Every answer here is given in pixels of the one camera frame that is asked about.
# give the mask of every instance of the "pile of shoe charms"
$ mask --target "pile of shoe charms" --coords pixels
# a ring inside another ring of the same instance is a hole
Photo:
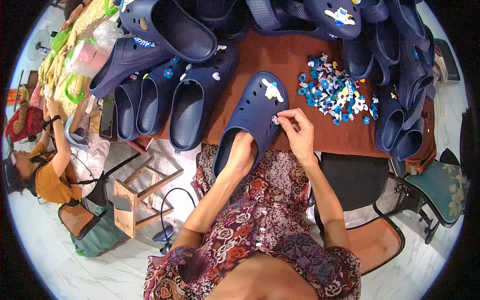
[[[324,53],[319,58],[309,57],[308,66],[312,68],[310,75],[317,82],[306,83],[306,75],[301,74],[298,94],[307,98],[308,106],[318,107],[324,115],[332,116],[335,125],[340,125],[341,121],[353,121],[355,115],[363,110],[370,112],[370,116],[377,120],[378,98],[374,96],[372,108],[369,108],[365,104],[365,97],[357,91],[359,81],[353,82],[345,71],[337,70],[335,61],[329,63],[327,59],[328,56]],[[347,106],[347,113],[342,113],[344,106]],[[363,118],[363,123],[370,123],[370,118]]]

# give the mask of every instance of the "pink package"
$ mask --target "pink package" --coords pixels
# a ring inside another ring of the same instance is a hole
[[[93,78],[107,61],[109,53],[90,41],[80,41],[71,60],[72,71]]]
[[[35,89],[32,92],[32,96],[30,97],[30,105],[33,105],[35,107],[38,107],[40,105],[40,90],[41,86],[40,84],[36,84]]]

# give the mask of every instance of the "orange shirt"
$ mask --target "orange shirt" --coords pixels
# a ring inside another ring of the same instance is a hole
[[[37,143],[30,152],[30,158],[45,152],[42,143]],[[75,185],[77,175],[71,162],[68,163],[60,178],[55,174],[51,160],[55,155],[44,157],[49,162],[39,168],[35,176],[35,191],[39,197],[47,202],[68,203],[70,199],[79,200],[82,197],[82,190]]]

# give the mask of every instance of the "wooden stool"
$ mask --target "wooden stool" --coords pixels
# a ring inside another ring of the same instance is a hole
[[[113,196],[128,199],[131,208],[130,212],[114,208],[115,225],[131,238],[135,237],[135,231],[138,228],[148,225],[160,218],[160,211],[152,207],[154,193],[158,191],[162,186],[174,180],[183,173],[183,169],[180,169],[171,175],[163,174],[162,172],[148,165],[153,160],[153,158],[154,157],[151,156],[149,159],[147,159],[125,181],[115,179],[114,182]],[[152,183],[148,188],[144,189],[141,192],[137,192],[129,185],[144,170],[148,170],[152,173]],[[139,204],[146,206],[155,214],[137,221],[135,211]],[[173,207],[170,207],[167,210],[163,211],[163,215],[166,216],[172,211]]]

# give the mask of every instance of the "green cloth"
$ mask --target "green cloth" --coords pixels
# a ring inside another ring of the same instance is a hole
[[[81,239],[76,240],[72,235],[72,243],[75,245],[75,251],[81,256],[95,257],[100,253],[109,250],[119,240],[127,235],[115,226],[113,206],[107,204],[108,210],[100,221],[90,230],[87,235]],[[97,207],[94,211],[96,216],[103,212],[103,207]]]

